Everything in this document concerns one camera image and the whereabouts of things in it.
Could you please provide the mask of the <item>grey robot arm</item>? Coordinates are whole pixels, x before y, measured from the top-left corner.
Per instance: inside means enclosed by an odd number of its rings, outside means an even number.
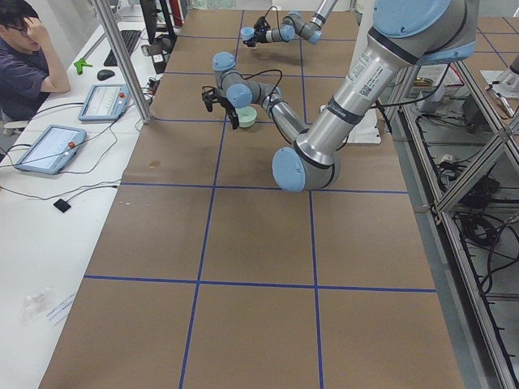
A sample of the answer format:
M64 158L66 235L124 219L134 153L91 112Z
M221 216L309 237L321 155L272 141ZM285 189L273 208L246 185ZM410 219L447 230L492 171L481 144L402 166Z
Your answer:
M322 1L310 21L305 21L298 11L290 11L280 19L278 7L271 6L252 27L241 28L240 37L247 47L277 42L290 43L296 37L316 45L323 35L322 28L336 4L337 1Z
M260 105L289 142L272 159L277 185L289 192L325 188L340 172L337 150L401 69L472 55L478 12L477 1L375 2L367 47L310 127L276 86L245 79L228 52L214 55L217 84L205 88L202 99L208 111L220 104L233 126L238 125L237 109Z

